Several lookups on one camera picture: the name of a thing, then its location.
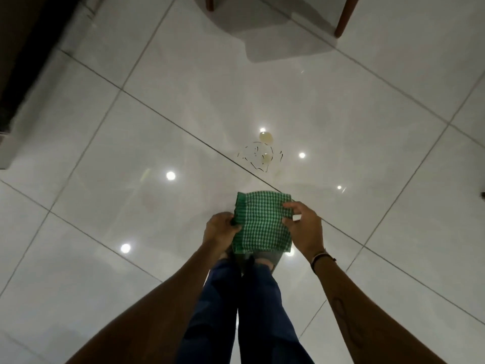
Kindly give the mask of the person's left hand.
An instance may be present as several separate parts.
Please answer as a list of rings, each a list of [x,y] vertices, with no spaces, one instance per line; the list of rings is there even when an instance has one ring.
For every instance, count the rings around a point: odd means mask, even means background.
[[[227,235],[227,224],[234,223],[234,214],[230,212],[221,212],[214,214],[206,223],[203,234],[204,246],[210,248],[219,256],[219,259],[227,259],[226,250],[232,248],[232,242],[235,235]]]

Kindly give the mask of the person's right hand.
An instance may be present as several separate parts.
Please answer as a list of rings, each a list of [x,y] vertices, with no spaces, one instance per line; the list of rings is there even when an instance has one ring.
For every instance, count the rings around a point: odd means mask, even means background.
[[[285,227],[290,232],[295,247],[312,263],[316,255],[325,252],[321,218],[299,201],[285,202],[282,205],[301,216],[298,223]]]

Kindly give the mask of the green checkered cloth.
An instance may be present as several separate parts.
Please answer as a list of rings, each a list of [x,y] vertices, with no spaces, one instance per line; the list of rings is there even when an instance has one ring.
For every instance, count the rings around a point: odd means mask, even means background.
[[[283,206],[290,201],[290,194],[275,191],[238,192],[232,224],[241,230],[233,238],[233,252],[290,252],[292,239],[282,222],[293,218],[292,209]]]

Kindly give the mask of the person's right forearm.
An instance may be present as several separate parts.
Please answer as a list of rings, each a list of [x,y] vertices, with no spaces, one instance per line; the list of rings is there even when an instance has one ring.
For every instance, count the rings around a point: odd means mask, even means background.
[[[354,364],[446,364],[375,304],[326,251],[310,265]]]

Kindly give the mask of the person's left forearm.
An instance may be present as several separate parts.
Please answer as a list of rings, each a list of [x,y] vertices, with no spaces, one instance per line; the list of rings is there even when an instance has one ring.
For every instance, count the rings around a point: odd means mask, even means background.
[[[174,364],[209,271],[225,248],[203,244],[172,277],[113,319],[65,364]]]

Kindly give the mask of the grey slipper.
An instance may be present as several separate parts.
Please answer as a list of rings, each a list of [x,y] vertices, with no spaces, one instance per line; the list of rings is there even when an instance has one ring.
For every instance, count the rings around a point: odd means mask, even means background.
[[[283,256],[283,251],[249,251],[245,253],[235,253],[232,248],[226,250],[229,260],[234,261],[244,272],[253,265],[256,260],[266,260],[270,264],[270,270],[273,272]]]

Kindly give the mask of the liquid spill puddle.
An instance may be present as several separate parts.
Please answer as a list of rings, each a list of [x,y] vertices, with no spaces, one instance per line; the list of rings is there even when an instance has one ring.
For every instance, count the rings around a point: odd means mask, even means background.
[[[275,176],[282,168],[283,151],[273,134],[263,128],[258,139],[246,144],[237,152],[235,159],[250,171]]]

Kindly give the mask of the blue jeans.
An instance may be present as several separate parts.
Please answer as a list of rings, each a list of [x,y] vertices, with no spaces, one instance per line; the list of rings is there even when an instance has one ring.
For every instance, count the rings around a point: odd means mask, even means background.
[[[282,305],[270,268],[221,259],[209,272],[176,364],[229,364],[235,335],[241,364],[314,364]]]

